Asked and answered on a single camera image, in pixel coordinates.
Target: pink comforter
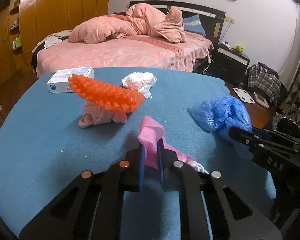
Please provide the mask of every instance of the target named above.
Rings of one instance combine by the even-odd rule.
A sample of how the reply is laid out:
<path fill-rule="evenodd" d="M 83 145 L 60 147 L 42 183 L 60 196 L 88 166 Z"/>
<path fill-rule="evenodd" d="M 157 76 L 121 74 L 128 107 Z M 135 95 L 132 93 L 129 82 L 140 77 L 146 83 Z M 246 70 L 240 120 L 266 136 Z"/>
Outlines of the pink comforter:
<path fill-rule="evenodd" d="M 79 24 L 68 40 L 96 44 L 105 41 L 107 37 L 122 39 L 142 34 L 164 37 L 176 44 L 186 42 L 181 10 L 171 7 L 165 15 L 149 4 L 138 3 L 129 8 L 126 16 L 100 16 Z"/>
<path fill-rule="evenodd" d="M 38 53 L 37 76 L 79 66 L 153 67 L 191 72 L 195 60 L 206 57 L 213 46 L 202 35 L 185 32 L 185 36 L 187 43 L 180 44 L 145 35 L 99 44 L 64 40 Z"/>

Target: white wall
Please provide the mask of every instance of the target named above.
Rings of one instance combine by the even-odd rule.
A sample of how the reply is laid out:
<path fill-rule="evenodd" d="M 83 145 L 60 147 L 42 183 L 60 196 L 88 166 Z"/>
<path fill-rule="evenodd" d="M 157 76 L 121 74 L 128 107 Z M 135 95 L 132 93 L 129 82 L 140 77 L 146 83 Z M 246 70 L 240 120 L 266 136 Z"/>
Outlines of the white wall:
<path fill-rule="evenodd" d="M 126 11 L 126 4 L 135 0 L 109 0 L 109 13 Z M 263 62 L 279 71 L 291 51 L 297 19 L 294 0 L 170 0 L 205 5 L 226 12 L 235 18 L 223 41 L 242 45 L 251 64 Z M 228 27 L 225 22 L 223 33 Z"/>
<path fill-rule="evenodd" d="M 300 65 L 300 5 L 298 5 L 297 10 L 296 26 L 297 28 L 291 52 L 287 58 L 287 61 L 282 66 L 282 69 L 279 71 L 280 81 L 288 91 L 292 86 L 294 76 L 296 75 L 296 70 Z"/>

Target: power outlet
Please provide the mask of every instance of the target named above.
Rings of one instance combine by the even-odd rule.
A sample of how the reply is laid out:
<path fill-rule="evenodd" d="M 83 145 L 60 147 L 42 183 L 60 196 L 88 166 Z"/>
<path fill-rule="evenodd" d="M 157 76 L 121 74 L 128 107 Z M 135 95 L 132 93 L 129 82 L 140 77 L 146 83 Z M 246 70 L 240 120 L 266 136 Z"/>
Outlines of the power outlet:
<path fill-rule="evenodd" d="M 229 17 L 229 16 L 226 16 L 226 17 L 225 17 L 225 21 L 226 21 L 226 22 L 229 22 L 229 23 L 232 23 L 232 24 L 235 24 L 235 19 L 233 19 L 233 18 L 231 18 L 231 17 Z"/>

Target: white cardboard box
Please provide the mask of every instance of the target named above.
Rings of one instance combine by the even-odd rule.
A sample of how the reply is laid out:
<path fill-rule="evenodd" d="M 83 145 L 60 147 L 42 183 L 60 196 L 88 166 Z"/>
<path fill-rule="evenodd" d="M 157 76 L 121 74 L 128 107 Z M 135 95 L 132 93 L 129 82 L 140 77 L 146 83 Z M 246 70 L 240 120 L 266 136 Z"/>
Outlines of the white cardboard box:
<path fill-rule="evenodd" d="M 79 67 L 57 70 L 47 82 L 51 93 L 69 93 L 72 92 L 69 87 L 68 77 L 72 74 L 83 75 L 85 77 L 94 78 L 93 67 Z"/>

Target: blue table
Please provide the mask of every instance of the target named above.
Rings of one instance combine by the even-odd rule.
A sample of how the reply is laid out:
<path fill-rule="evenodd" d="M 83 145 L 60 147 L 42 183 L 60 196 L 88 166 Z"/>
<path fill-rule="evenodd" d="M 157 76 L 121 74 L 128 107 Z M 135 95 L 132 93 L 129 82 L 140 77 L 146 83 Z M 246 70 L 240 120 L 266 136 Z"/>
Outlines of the blue table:
<path fill-rule="evenodd" d="M 126 124 L 86 129 L 78 126 L 84 100 L 74 93 L 49 93 L 52 74 L 39 78 L 22 96 L 0 130 L 0 215 L 16 236 L 81 171 L 105 171 L 137 148 L 145 115 L 164 126 L 167 143 L 197 157 L 208 171 L 220 171 L 234 191 L 263 213 L 269 211 L 275 197 L 269 173 L 240 158 L 218 135 L 203 131 L 187 111 L 194 102 L 228 95 L 224 81 L 161 69 L 94 71 L 96 79 L 116 85 L 133 71 L 152 72 L 158 82 L 151 89 L 153 98 Z M 142 192 L 124 195 L 122 240 L 180 239 L 178 193 L 164 193 L 154 169 L 146 168 L 145 178 Z"/>

